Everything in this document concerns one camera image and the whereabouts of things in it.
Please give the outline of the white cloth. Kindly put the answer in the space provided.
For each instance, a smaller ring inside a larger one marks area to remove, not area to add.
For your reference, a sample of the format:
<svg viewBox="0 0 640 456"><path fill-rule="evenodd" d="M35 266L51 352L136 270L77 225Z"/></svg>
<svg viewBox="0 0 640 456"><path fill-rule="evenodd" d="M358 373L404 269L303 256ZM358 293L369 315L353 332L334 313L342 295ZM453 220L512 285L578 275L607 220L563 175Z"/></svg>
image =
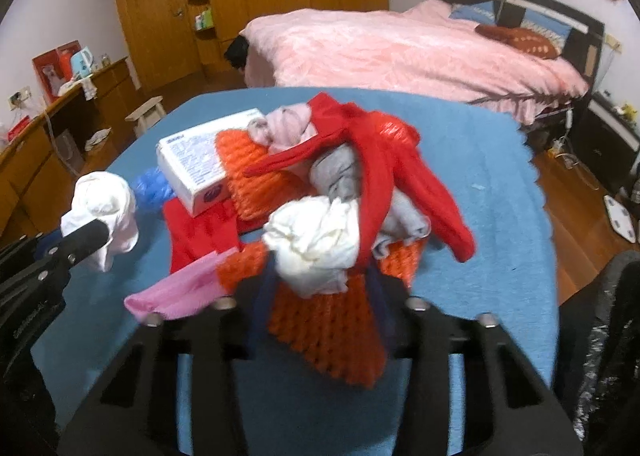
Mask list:
<svg viewBox="0 0 640 456"><path fill-rule="evenodd" d="M106 273L116 255L130 252L138 242L136 210L136 198L125 179L110 172L94 171L77 179L70 211L61 217L60 230L66 237L93 220L104 223L108 228L107 241L89 257L89 263Z"/></svg>

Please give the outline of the white bathroom scale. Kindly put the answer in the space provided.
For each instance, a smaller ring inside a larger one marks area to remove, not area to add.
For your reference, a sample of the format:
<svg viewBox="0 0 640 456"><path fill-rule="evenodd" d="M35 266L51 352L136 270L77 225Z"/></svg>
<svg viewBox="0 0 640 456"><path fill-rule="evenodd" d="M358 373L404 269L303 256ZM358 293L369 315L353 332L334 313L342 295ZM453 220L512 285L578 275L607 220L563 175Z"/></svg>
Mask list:
<svg viewBox="0 0 640 456"><path fill-rule="evenodd" d="M637 242L636 225L628 210L609 195L603 197L604 207L612 230L630 243Z"/></svg>

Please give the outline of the cream paper ball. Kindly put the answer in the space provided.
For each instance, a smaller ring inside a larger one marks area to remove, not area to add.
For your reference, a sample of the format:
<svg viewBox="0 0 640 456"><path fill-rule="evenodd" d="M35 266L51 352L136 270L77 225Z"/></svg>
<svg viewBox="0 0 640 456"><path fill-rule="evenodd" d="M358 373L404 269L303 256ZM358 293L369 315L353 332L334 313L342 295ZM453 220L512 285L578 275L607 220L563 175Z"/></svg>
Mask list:
<svg viewBox="0 0 640 456"><path fill-rule="evenodd" d="M347 271L360 246L358 210L356 200L307 196L270 214L262 242L273 252L281 279L300 298L347 291Z"/></svg>

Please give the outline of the black nightstand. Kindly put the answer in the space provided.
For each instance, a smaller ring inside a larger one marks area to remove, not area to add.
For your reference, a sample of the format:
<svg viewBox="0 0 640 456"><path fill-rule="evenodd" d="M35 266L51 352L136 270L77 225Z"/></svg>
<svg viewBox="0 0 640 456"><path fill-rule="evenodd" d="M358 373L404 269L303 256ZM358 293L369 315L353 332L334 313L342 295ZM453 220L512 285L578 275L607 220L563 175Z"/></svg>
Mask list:
<svg viewBox="0 0 640 456"><path fill-rule="evenodd" d="M577 158L610 193L631 195L639 174L639 133L594 93L578 112L570 143Z"/></svg>

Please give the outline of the red fleece garment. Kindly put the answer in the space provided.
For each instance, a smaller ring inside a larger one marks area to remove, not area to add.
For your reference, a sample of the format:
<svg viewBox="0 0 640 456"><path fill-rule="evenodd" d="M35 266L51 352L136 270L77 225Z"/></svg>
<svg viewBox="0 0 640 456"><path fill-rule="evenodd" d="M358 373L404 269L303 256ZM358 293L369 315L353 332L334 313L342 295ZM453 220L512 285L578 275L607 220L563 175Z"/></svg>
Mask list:
<svg viewBox="0 0 640 456"><path fill-rule="evenodd" d="M341 104L327 93L310 101L311 123L318 134L309 142L270 155L247 132L228 130L208 138L205 148L218 153L226 169L230 199L192 217L178 199L165 203L163 213L171 240L170 269L177 272L204 255L224 253L240 244L240 236L265 223L268 212L303 194L304 182L292 165L317 159L339 145L351 145L362 168L362 202L358 214L360 245L356 267L365 267L376 234L392 204L395 188L405 193L420 216L454 257L466 262L475 242L444 184L420 156L420 135L408 123L381 111Z"/></svg>

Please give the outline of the brown patterned pillow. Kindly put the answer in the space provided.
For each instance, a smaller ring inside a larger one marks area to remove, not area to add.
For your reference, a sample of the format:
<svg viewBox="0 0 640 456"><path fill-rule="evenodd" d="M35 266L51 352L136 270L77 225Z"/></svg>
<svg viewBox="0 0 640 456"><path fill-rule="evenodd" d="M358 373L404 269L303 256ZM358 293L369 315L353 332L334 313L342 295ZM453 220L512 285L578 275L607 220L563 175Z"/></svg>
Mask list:
<svg viewBox="0 0 640 456"><path fill-rule="evenodd" d="M530 56L541 59L556 59L560 56L558 50L548 38L533 30L479 24L474 31L483 38L489 38L491 41L510 46Z"/></svg>

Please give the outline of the blue pillow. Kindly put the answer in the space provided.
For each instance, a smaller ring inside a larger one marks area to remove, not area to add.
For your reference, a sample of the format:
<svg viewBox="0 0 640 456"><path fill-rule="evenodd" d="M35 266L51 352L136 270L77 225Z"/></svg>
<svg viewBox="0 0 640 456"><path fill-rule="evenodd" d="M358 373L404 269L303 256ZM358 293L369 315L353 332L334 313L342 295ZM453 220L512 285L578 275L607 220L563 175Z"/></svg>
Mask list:
<svg viewBox="0 0 640 456"><path fill-rule="evenodd" d="M496 3L492 0L473 5L453 4L449 18L469 20L479 24L488 24L488 26L496 26L498 24ZM525 9L520 22L508 23L506 27L532 30L560 47L564 45L572 30L572 27L568 24L550 18L540 12L535 12L530 8Z"/></svg>

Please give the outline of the black trash bag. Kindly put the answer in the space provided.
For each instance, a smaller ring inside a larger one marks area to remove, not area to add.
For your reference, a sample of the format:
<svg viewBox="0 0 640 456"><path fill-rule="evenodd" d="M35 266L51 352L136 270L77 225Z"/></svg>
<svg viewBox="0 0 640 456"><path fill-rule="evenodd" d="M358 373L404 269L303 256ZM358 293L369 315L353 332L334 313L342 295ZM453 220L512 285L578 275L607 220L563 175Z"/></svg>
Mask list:
<svg viewBox="0 0 640 456"><path fill-rule="evenodd" d="M613 257L560 306L552 389L586 455L639 453L639 254Z"/></svg>

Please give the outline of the grey sock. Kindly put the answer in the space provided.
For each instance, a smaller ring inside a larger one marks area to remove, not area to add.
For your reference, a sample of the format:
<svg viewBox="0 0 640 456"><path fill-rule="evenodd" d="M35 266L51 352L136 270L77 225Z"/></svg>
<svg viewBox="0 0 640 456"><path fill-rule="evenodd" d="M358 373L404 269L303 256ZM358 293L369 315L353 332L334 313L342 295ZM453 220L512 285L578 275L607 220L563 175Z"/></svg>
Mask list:
<svg viewBox="0 0 640 456"><path fill-rule="evenodd" d="M342 202L358 200L361 196L361 169L355 150L341 145L314 160L309 170L312 186L322 196ZM394 188L390 209L372 246L373 257L385 259L390 245L401 241L411 245L431 234L431 222L398 188Z"/></svg>

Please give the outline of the small white stool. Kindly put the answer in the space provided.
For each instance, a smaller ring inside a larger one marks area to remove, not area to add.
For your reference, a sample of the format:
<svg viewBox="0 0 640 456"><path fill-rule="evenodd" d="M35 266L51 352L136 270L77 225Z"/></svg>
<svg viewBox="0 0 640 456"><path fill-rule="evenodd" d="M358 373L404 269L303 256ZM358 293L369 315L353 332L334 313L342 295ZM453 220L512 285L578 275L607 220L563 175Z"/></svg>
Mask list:
<svg viewBox="0 0 640 456"><path fill-rule="evenodd" d="M139 138L165 117L163 97L155 96L126 116L126 121L134 124L134 135Z"/></svg>

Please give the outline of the blue electric kettle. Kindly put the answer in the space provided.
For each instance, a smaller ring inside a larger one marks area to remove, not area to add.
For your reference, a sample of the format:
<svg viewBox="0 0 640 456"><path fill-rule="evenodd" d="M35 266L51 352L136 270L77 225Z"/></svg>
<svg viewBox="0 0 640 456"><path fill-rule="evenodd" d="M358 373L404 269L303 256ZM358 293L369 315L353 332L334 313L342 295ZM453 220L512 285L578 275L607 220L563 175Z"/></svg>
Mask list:
<svg viewBox="0 0 640 456"><path fill-rule="evenodd" d="M92 73L94 65L93 53L87 46L75 52L70 58L70 65L72 66L72 75L74 78L88 78Z"/></svg>

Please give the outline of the light pink rolled sock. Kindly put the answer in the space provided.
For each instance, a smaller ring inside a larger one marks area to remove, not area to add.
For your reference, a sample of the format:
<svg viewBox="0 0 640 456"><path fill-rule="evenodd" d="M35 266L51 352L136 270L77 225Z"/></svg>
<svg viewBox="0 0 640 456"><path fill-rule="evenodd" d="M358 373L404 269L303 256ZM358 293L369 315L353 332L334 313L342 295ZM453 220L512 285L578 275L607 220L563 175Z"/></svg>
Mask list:
<svg viewBox="0 0 640 456"><path fill-rule="evenodd" d="M255 144L274 155L308 141L317 130L311 122L309 104L290 104L250 121L247 133Z"/></svg>

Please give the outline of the red picture box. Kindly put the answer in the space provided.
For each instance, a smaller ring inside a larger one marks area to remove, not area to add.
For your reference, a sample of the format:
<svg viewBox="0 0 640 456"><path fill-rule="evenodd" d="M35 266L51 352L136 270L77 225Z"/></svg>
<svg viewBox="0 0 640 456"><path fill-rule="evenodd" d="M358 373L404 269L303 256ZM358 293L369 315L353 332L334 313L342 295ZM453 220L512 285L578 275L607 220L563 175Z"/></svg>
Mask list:
<svg viewBox="0 0 640 456"><path fill-rule="evenodd" d="M58 99L61 86L72 78L70 58L79 51L79 42L71 41L32 58L32 67L49 104Z"/></svg>

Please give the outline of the black headboard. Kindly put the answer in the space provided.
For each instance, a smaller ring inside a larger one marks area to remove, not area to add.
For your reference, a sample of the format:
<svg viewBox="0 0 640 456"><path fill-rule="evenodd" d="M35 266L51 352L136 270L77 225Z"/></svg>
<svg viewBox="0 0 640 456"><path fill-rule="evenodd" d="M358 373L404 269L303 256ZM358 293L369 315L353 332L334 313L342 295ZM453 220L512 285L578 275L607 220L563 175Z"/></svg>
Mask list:
<svg viewBox="0 0 640 456"><path fill-rule="evenodd" d="M593 89L596 81L602 45L604 41L604 24L571 8L557 0L444 0L453 5L474 5L493 2L495 20L498 26L515 28L525 15L527 9L549 19L570 27L562 57L568 61L589 83Z"/></svg>

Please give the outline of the wooden desk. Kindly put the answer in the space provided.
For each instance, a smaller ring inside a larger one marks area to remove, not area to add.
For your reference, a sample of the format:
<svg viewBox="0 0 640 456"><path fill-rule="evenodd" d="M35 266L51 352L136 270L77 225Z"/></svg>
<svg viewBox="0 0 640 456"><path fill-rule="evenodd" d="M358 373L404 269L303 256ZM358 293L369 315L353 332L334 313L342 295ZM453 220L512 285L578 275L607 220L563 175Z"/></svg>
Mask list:
<svg viewBox="0 0 640 456"><path fill-rule="evenodd" d="M1 153L1 243L48 233L70 209L78 177L102 171L134 142L126 118L142 103L126 60L96 72L96 97L77 85Z"/></svg>

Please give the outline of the bed with pink cover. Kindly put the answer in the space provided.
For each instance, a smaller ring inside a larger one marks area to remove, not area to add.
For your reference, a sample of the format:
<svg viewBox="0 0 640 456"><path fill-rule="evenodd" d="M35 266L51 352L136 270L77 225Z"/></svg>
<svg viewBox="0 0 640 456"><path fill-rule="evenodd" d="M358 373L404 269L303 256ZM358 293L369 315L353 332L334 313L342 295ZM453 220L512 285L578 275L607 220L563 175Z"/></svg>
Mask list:
<svg viewBox="0 0 640 456"><path fill-rule="evenodd" d="M252 20L250 87L391 90L472 104L530 125L583 98L588 83L565 59L544 59L485 38L442 0L406 12L299 9Z"/></svg>

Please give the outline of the black cloth on bed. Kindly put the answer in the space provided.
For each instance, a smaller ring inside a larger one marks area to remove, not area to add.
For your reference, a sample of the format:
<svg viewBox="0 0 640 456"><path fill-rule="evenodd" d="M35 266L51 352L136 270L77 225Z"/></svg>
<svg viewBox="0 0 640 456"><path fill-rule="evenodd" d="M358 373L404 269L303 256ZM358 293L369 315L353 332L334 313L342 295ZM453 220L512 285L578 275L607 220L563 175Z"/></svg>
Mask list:
<svg viewBox="0 0 640 456"><path fill-rule="evenodd" d="M224 59L231 64L232 68L243 71L246 67L249 49L250 44L247 39L243 35L238 35L224 52Z"/></svg>

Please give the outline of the blue plastic bag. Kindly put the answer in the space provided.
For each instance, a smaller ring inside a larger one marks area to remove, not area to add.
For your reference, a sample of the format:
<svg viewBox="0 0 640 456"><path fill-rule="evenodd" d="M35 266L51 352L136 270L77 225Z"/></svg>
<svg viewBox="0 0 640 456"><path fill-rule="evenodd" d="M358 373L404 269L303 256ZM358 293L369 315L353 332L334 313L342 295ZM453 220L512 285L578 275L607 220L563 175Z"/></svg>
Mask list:
<svg viewBox="0 0 640 456"><path fill-rule="evenodd" d="M158 212L176 195L160 168L141 173L132 183L132 192L140 212Z"/></svg>

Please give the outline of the white cardboard box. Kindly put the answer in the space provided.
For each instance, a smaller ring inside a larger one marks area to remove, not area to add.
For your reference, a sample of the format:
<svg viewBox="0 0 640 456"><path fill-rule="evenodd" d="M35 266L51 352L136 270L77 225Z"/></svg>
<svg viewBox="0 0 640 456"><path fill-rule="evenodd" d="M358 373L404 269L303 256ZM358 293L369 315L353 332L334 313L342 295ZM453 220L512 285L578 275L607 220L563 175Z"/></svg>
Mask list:
<svg viewBox="0 0 640 456"><path fill-rule="evenodd" d="M257 108L233 113L160 139L157 164L190 216L208 210L229 196L227 172L216 149L223 131L245 131L250 121L264 115Z"/></svg>

